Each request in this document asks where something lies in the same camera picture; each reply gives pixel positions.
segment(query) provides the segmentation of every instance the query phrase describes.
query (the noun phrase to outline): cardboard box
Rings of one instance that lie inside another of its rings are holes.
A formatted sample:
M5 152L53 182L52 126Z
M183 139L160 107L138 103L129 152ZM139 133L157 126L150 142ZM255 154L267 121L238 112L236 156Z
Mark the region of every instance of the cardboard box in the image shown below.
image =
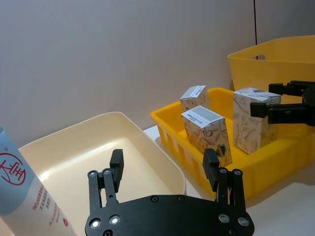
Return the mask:
M205 85L189 88L181 97L180 101L184 112L197 106L210 109L210 101Z
M220 166L232 163L225 118L202 106L182 113L189 142L201 153L205 148L216 151Z
M277 139L278 127L268 124L268 118L251 117L251 102L280 104L281 95L254 88L244 88L234 92L233 97L233 143L247 153Z

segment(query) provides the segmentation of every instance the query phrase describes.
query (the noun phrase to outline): yellow plastic basket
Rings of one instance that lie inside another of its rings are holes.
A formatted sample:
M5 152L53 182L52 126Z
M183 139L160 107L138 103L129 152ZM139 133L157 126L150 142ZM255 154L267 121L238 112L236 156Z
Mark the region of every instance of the yellow plastic basket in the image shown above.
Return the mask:
M228 59L235 90L268 90L271 83L315 81L315 35L271 40L230 54ZM301 98L284 96L282 102L301 102Z
M208 90L211 109L226 119L233 163L226 166L244 172L244 191L246 199L253 197L280 179L311 163L312 131L314 127L303 124L279 125L279 137L248 155L233 145L233 92L224 88ZM175 102L151 113L156 122L161 140L193 173L196 180L214 196L202 167L203 154L187 139L181 118L183 112L180 102Z

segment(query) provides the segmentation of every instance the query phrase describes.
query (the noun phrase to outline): red logo on bottle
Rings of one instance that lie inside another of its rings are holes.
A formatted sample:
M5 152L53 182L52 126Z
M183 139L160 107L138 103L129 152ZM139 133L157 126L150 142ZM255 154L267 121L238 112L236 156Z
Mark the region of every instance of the red logo on bottle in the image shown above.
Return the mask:
M22 185L26 178L22 161L11 153L0 153L0 177L12 185Z
M63 219L64 225L68 226L68 221L66 219Z

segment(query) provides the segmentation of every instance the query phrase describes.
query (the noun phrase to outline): logo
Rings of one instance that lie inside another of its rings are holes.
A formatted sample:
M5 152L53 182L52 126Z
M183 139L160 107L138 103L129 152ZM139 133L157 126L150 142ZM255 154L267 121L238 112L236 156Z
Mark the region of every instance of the logo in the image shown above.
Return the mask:
M12 185L22 185L26 178L22 161L11 153L0 153L0 177Z
M68 227L68 221L66 219L63 219L63 223Z
M225 145L218 145L217 146L218 148L217 148L217 150L216 150L216 154L217 154L217 156L225 156L225 154L226 154L226 147L225 147Z

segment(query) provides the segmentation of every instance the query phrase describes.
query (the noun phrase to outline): cream plastic tray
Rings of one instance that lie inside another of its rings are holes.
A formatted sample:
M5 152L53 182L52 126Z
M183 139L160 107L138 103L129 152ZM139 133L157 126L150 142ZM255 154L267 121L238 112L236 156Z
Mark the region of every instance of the cream plastic tray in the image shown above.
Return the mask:
M90 213L87 173L109 167L111 153L116 148L123 149L125 161L118 201L186 192L185 178L178 166L119 112L99 115L36 140L20 148L20 152L76 233L85 236ZM0 231L1 236L13 236L1 219Z

